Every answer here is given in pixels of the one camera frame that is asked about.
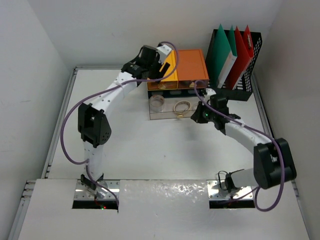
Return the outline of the white front cover board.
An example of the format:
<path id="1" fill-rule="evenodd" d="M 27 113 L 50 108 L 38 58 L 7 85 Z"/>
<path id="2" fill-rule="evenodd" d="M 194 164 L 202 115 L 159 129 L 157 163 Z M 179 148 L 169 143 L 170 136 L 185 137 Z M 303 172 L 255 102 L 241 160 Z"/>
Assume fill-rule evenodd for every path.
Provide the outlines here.
<path id="1" fill-rule="evenodd" d="M 21 240 L 306 240 L 291 184 L 269 212 L 211 209 L 201 180 L 122 180 L 119 208 L 74 209 L 75 179 L 39 179 Z"/>

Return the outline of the large clear tape roll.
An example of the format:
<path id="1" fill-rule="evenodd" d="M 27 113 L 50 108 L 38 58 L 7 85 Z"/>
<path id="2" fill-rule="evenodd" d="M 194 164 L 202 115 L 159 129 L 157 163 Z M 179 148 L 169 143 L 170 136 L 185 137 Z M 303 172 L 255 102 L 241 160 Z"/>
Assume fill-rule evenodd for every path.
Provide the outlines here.
<path id="1" fill-rule="evenodd" d="M 153 95 L 149 99 L 149 107 L 152 112 L 161 112 L 165 104 L 165 99 L 161 95 Z"/>

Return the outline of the dark bottom drawer box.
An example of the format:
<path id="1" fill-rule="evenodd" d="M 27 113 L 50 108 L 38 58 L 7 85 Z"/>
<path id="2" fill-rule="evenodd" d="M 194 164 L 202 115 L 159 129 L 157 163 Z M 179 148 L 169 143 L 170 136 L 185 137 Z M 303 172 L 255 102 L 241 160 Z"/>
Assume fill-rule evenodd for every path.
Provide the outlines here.
<path id="1" fill-rule="evenodd" d="M 175 90 L 148 90 L 148 98 L 159 95 L 164 98 L 189 98 L 196 97 L 196 91 L 194 89 L 175 89 Z"/>

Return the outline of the red clip file folder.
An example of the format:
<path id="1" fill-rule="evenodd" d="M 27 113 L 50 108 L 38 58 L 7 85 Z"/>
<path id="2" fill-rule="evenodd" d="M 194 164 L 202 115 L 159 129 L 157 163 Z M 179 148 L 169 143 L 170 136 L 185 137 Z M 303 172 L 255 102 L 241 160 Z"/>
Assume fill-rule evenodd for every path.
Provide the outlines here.
<path id="1" fill-rule="evenodd" d="M 236 89 L 237 84 L 241 80 L 254 57 L 254 46 L 249 26 L 246 26 L 243 33 L 240 32 L 238 27 L 236 27 L 234 36 L 237 58 L 225 82 L 225 86 L 228 90 Z"/>

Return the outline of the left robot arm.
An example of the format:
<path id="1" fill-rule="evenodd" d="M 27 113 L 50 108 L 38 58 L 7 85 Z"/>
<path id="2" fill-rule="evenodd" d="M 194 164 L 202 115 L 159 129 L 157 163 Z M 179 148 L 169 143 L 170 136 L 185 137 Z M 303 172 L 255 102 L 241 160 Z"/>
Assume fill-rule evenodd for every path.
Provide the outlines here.
<path id="1" fill-rule="evenodd" d="M 170 64 L 166 58 L 172 48 L 166 44 L 158 47 L 144 45 L 139 54 L 121 68 L 118 76 L 107 88 L 108 92 L 100 94 L 89 104 L 78 107 L 78 131 L 84 145 L 86 161 L 81 182 L 95 191 L 96 182 L 103 179 L 103 146 L 112 134 L 108 117 L 116 106 L 140 84 L 140 79 L 162 78 Z"/>

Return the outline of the transparent dark bottom drawer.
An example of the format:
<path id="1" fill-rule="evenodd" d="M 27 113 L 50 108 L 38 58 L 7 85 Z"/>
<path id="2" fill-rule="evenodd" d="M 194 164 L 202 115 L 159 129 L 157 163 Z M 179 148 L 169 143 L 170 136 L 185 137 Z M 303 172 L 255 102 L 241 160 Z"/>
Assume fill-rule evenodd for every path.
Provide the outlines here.
<path id="1" fill-rule="evenodd" d="M 149 106 L 149 119 L 150 120 L 163 120 L 163 119 L 182 119 L 190 118 L 195 112 L 199 99 L 197 97 L 177 97 L 177 98 L 164 98 L 165 103 L 161 112 L 151 111 Z M 183 114 L 176 114 L 173 111 L 174 105 L 179 101 L 189 101 L 191 103 L 191 110 Z"/>

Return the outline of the green clip file folder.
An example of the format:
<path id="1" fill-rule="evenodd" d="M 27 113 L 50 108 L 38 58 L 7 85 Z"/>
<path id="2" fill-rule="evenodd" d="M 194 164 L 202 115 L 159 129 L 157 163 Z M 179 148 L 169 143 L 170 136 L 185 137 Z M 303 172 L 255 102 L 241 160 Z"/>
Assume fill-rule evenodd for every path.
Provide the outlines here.
<path id="1" fill-rule="evenodd" d="M 237 57 L 233 27 L 226 33 L 220 24 L 211 36 L 205 60 L 211 87 L 222 88 Z"/>

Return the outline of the orange drawer box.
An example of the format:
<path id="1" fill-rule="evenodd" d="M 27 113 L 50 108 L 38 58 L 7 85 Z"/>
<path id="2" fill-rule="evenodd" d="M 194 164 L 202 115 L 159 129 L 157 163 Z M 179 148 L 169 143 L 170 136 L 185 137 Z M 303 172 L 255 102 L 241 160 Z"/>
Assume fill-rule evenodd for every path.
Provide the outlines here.
<path id="1" fill-rule="evenodd" d="M 179 49 L 179 63 L 177 66 L 177 79 L 179 90 L 193 89 L 196 81 L 197 89 L 208 86 L 209 76 L 201 49 Z"/>

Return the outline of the beige masking tape roll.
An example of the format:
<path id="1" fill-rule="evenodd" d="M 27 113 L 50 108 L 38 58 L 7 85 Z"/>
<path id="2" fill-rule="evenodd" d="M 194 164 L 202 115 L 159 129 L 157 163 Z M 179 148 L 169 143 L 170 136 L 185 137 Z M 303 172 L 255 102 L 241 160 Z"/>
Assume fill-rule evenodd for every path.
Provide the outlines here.
<path id="1" fill-rule="evenodd" d="M 174 107 L 173 107 L 173 111 L 177 114 L 177 115 L 182 115 L 184 112 L 187 112 L 189 110 L 191 110 L 192 105 L 189 101 L 187 100 L 181 100 L 178 101 Z"/>

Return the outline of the yellow drawer box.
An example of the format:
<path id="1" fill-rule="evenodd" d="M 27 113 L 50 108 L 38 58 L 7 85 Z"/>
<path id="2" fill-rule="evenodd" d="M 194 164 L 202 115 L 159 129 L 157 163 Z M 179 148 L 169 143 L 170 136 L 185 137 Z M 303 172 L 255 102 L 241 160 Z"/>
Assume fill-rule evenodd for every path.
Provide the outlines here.
<path id="1" fill-rule="evenodd" d="M 164 76 L 168 76 L 172 70 L 176 67 L 176 53 L 174 50 L 171 51 L 170 55 L 166 58 L 165 63 L 170 64 Z M 178 73 L 175 70 L 170 76 L 161 80 L 160 82 L 148 82 L 148 91 L 159 91 L 159 90 L 175 90 L 178 88 Z"/>

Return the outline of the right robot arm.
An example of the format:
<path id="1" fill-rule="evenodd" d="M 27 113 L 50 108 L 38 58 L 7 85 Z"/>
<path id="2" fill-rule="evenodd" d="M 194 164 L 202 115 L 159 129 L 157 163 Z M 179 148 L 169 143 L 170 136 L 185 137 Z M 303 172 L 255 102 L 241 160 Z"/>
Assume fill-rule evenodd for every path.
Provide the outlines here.
<path id="1" fill-rule="evenodd" d="M 236 140 L 253 155 L 253 167 L 226 173 L 219 186 L 221 190 L 233 193 L 249 186 L 266 190 L 296 179 L 289 143 L 284 138 L 272 139 L 250 129 L 240 116 L 229 112 L 227 97 L 207 89 L 191 119 L 198 124 L 212 122 L 218 131 Z"/>

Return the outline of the black mesh file organizer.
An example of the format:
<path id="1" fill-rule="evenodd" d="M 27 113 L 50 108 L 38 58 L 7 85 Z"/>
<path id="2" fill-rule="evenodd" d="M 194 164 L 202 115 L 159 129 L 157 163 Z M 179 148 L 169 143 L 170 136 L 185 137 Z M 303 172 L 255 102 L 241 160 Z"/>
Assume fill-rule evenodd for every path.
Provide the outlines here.
<path id="1" fill-rule="evenodd" d="M 252 92 L 252 83 L 251 83 L 251 76 L 252 72 L 256 63 L 256 60 L 258 58 L 260 49 L 262 47 L 263 39 L 262 35 L 259 32 L 251 32 L 251 37 L 252 37 L 252 42 L 253 42 L 253 53 L 254 56 L 248 65 L 246 71 L 244 72 L 242 78 L 236 85 L 236 88 L 234 90 L 232 89 L 227 89 L 226 88 L 226 81 L 224 82 L 222 88 L 216 88 L 216 87 L 211 87 L 210 86 L 210 80 L 208 85 L 210 88 L 214 89 L 216 93 L 220 93 L 228 97 L 230 100 L 234 101 L 247 101 Z"/>

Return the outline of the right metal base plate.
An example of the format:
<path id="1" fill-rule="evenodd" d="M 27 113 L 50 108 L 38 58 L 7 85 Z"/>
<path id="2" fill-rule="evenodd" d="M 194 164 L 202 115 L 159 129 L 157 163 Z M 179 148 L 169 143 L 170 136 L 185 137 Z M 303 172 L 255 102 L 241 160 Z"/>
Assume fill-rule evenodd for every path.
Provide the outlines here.
<path id="1" fill-rule="evenodd" d="M 220 186 L 225 187 L 224 180 L 208 180 L 207 181 L 207 192 L 210 200 L 215 201 L 227 201 L 231 199 L 241 200 L 253 200 L 252 188 L 250 186 L 240 187 L 237 190 L 229 193 L 227 190 L 223 190 Z"/>

